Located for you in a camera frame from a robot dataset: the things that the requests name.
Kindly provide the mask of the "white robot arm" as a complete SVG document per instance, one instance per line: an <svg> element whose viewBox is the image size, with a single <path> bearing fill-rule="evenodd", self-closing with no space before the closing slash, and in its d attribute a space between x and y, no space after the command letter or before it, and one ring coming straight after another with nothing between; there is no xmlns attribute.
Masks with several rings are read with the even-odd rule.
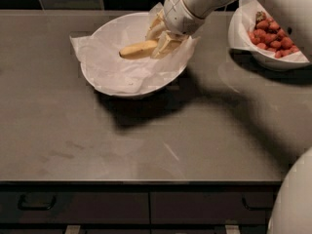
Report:
<svg viewBox="0 0 312 234"><path fill-rule="evenodd" d="M235 0L166 0L146 38L166 31L192 35L215 9ZM312 58L312 0L257 0L282 26L297 47ZM276 198L267 234L312 234L312 148L288 171Z"/></svg>

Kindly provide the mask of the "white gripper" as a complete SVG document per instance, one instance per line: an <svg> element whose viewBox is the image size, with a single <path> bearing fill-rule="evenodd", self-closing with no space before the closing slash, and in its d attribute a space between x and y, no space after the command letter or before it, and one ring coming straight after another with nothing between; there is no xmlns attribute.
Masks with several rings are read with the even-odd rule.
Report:
<svg viewBox="0 0 312 234"><path fill-rule="evenodd" d="M183 0L165 0L163 10L156 14L145 36L146 40L159 38L151 57L164 58L187 39L185 35L194 34L204 22L188 10Z"/></svg>

